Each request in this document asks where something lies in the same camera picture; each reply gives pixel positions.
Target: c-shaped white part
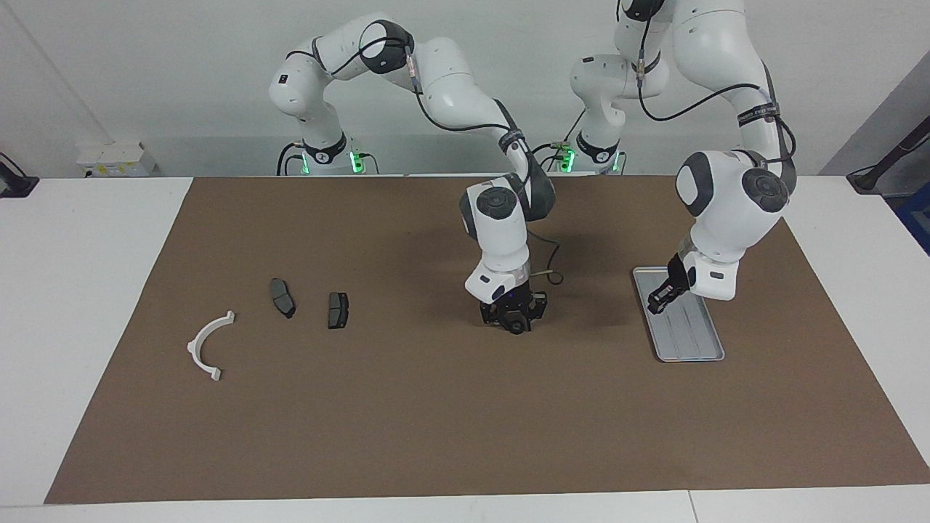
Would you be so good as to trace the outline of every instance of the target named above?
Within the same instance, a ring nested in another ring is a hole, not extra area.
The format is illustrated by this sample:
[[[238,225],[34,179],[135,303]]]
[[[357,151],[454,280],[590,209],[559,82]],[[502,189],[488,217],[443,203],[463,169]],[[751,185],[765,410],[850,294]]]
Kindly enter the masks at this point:
[[[213,331],[219,329],[220,327],[230,325],[233,321],[235,321],[235,313],[233,311],[229,311],[226,313],[226,316],[217,318],[210,323],[207,323],[206,326],[200,329],[200,332],[197,333],[196,338],[187,344],[187,352],[191,353],[193,362],[197,364],[197,367],[203,369],[205,372],[208,372],[210,374],[210,378],[213,378],[214,382],[219,381],[219,374],[221,373],[221,370],[205,364],[204,361],[200,359],[200,349],[204,346],[204,340],[206,340],[207,336],[213,334]]]

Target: table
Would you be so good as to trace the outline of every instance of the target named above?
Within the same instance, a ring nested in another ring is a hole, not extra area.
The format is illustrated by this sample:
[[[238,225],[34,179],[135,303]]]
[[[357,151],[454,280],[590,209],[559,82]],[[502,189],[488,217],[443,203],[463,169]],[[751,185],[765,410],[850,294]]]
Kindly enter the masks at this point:
[[[35,506],[191,179],[46,180],[0,205],[0,519],[924,521],[930,486]],[[112,202],[121,202],[112,206]],[[924,459],[930,259],[879,196],[801,178],[786,220]]]

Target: green led indicator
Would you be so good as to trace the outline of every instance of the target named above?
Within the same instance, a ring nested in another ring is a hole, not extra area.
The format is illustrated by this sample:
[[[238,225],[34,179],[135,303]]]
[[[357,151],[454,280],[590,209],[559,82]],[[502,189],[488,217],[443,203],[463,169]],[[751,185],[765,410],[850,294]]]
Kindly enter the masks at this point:
[[[565,155],[562,157],[562,164],[559,168],[562,172],[571,172],[572,167],[575,166],[575,151],[570,148],[564,150]]]
[[[352,160],[352,172],[356,174],[365,172],[364,158],[360,158],[354,151],[349,151],[349,159]]]

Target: rectangular tray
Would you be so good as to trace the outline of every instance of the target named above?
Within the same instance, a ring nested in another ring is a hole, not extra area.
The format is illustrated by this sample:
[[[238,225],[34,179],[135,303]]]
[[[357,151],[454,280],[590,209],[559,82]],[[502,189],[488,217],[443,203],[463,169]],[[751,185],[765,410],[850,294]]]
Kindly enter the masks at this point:
[[[686,292],[670,303],[662,314],[654,315],[648,311],[649,293],[662,285],[667,277],[665,267],[633,269],[633,280],[658,359],[667,362],[724,359],[724,347],[703,298]]]

